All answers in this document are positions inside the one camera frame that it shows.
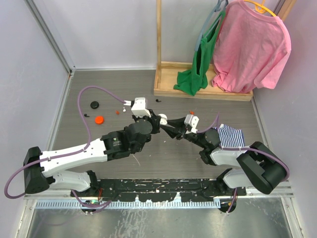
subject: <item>clothing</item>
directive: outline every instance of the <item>clothing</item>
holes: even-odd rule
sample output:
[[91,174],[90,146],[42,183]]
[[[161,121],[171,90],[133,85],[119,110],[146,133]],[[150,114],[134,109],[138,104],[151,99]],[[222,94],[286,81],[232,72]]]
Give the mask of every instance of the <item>clothing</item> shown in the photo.
[[228,125],[219,126],[219,137],[222,147],[244,147],[244,136],[241,129],[235,129]]
[[208,29],[207,33],[209,33],[202,37],[198,51],[194,54],[192,68],[178,73],[177,84],[174,85],[174,89],[179,89],[194,96],[198,90],[207,87],[208,81],[206,72],[209,68],[220,25],[225,18],[225,14],[225,11],[222,11],[217,18],[217,20],[219,20],[221,17],[220,23],[213,24],[213,29],[212,27]]
[[279,17],[251,10],[243,0],[226,8],[213,62],[213,86],[234,93],[275,88],[291,52],[291,39]]

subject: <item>wooden clothing rack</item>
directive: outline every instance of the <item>wooden clothing rack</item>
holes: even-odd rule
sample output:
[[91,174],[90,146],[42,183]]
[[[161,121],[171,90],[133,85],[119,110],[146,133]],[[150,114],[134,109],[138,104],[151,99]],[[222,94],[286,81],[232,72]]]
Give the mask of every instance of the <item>wooden clothing rack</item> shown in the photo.
[[[286,19],[296,0],[285,0],[278,15],[283,21]],[[228,93],[219,87],[212,87],[209,81],[216,75],[213,65],[209,66],[206,73],[208,86],[200,89],[195,96],[188,95],[180,90],[173,89],[177,83],[177,73],[191,69],[192,63],[166,62],[161,61],[161,0],[157,0],[157,44],[158,44],[158,63],[154,81],[154,95],[182,98],[203,98],[219,99],[232,101],[250,101],[253,92],[249,93]]]

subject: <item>small orange object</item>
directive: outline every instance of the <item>small orange object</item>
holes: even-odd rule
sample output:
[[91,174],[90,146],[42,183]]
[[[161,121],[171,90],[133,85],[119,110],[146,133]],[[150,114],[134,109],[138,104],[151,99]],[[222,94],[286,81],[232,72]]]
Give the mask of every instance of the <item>small orange object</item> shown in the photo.
[[104,123],[105,119],[103,116],[97,116],[95,118],[95,123],[98,124],[98,125],[101,125],[102,123]]

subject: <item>wooden tray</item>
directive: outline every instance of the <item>wooden tray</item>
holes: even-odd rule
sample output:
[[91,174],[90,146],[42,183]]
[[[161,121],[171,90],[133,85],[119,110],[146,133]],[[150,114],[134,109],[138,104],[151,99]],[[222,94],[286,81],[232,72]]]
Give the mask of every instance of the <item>wooden tray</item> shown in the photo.
[[215,76],[213,65],[209,66],[206,73],[208,86],[206,89],[199,90],[193,97],[180,90],[174,90],[173,87],[177,83],[177,73],[183,72],[192,67],[191,63],[181,62],[161,62],[160,69],[157,68],[154,81],[154,95],[167,97],[182,97],[182,98],[203,98],[203,99],[219,99],[233,101],[250,101],[253,93],[227,93],[218,87],[212,87],[210,79]]

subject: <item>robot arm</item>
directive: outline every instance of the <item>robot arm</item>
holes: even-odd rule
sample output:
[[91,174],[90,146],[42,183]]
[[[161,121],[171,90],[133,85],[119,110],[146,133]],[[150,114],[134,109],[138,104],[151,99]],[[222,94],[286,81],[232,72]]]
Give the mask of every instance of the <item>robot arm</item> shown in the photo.
[[[217,180],[220,192],[228,188],[254,186],[259,191],[269,194],[286,176],[286,172],[278,163],[265,156],[250,151],[221,150],[217,130],[210,128],[203,133],[197,133],[196,126],[199,119],[194,115],[168,120],[165,115],[157,116],[151,109],[147,109],[145,98],[125,101],[125,105],[131,106],[135,123],[92,141],[81,153],[28,167],[24,170],[25,192],[33,194],[48,188],[74,189],[78,192],[97,190],[99,184],[94,172],[75,173],[66,170],[84,164],[125,158],[130,154],[141,152],[145,143],[151,140],[151,134],[159,133],[160,128],[171,138],[186,139],[202,147],[203,150],[199,154],[206,164],[213,166],[226,164],[241,168],[226,170],[219,176]],[[43,152],[38,147],[33,147],[29,149],[24,165],[42,158],[78,151],[85,145]],[[272,154],[260,142],[252,146]]]

